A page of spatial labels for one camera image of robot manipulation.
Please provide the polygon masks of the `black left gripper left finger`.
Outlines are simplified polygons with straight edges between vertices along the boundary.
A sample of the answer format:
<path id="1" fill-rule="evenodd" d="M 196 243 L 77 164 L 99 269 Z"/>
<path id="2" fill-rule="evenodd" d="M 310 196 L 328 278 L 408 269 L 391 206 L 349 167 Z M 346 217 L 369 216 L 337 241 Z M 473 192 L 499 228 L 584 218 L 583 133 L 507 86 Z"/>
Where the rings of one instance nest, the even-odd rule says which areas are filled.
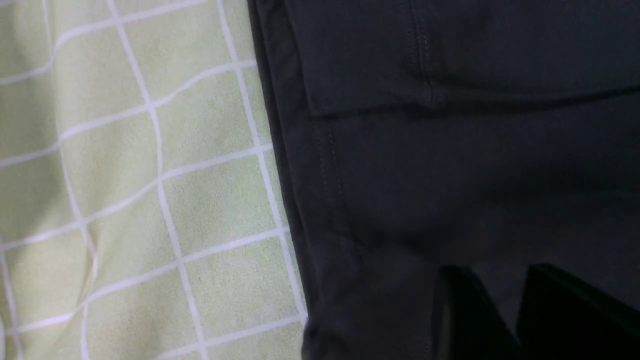
<path id="1" fill-rule="evenodd" d="M 471 269 L 442 266 L 432 305 L 432 354 L 435 360 L 521 358 L 518 341 Z"/>

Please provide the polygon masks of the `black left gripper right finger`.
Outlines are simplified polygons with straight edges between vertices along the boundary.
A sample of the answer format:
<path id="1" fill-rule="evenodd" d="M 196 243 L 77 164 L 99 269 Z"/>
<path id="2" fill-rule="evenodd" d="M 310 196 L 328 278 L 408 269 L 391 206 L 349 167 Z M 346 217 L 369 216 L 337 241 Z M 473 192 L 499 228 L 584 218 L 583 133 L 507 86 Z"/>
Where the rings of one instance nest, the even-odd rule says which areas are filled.
<path id="1" fill-rule="evenodd" d="M 516 334 L 536 360 L 637 360 L 637 309 L 551 264 L 526 274 Z"/>

